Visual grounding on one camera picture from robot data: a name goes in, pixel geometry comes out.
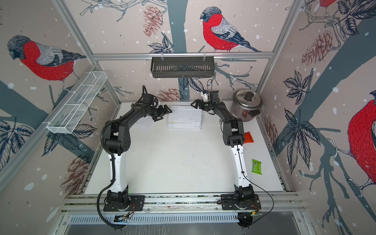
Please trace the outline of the white keyboard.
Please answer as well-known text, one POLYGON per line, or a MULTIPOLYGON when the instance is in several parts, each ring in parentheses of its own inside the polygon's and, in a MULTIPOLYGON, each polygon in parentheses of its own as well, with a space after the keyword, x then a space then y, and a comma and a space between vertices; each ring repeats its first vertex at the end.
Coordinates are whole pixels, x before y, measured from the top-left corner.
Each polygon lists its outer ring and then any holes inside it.
POLYGON ((171 113, 168 116, 169 122, 187 122, 187 123, 201 123, 202 111, 191 106, 172 105, 170 107, 171 113))
POLYGON ((151 116, 142 117, 135 122, 135 126, 147 131, 154 124, 154 120, 151 116))

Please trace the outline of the green keyboard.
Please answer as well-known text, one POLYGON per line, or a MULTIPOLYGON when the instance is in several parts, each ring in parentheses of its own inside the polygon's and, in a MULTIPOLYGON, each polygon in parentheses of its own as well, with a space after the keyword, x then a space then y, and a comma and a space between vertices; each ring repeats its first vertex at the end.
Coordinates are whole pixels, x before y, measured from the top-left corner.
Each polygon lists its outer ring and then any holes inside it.
POLYGON ((169 126, 168 128, 170 128, 170 129, 183 129, 183 130, 202 130, 202 127, 171 127, 171 126, 169 126))

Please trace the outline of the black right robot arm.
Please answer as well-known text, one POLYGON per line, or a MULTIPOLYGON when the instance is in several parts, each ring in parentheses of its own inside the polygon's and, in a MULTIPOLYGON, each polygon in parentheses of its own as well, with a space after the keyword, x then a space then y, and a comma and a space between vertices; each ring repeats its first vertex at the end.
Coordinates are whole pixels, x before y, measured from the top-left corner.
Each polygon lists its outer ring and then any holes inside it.
POLYGON ((242 119, 235 117, 227 109, 226 104, 220 101, 218 91, 209 92, 204 90, 201 92, 201 97, 202 99, 197 99, 191 103, 191 106, 220 117, 220 130, 223 135, 223 142, 231 149, 236 168, 234 183, 235 205, 241 210, 252 207, 259 211, 260 205, 253 189, 254 184, 248 179, 244 160, 243 145, 245 142, 245 132, 242 119))

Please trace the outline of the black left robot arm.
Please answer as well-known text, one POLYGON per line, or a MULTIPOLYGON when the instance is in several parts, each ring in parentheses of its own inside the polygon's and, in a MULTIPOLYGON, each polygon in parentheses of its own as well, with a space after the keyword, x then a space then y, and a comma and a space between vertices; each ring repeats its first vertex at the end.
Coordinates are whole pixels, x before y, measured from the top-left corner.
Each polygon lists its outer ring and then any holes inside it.
POLYGON ((110 185, 101 190, 97 201, 99 206, 101 195, 106 193, 103 208, 105 212, 135 209, 129 197, 125 171, 122 169, 125 166, 126 152, 131 146, 130 128, 141 118, 149 116, 156 122, 170 113, 172 111, 167 105, 160 105, 154 95, 144 93, 136 103, 131 104, 130 110, 125 115, 106 122, 100 140, 111 162, 111 181, 110 185))

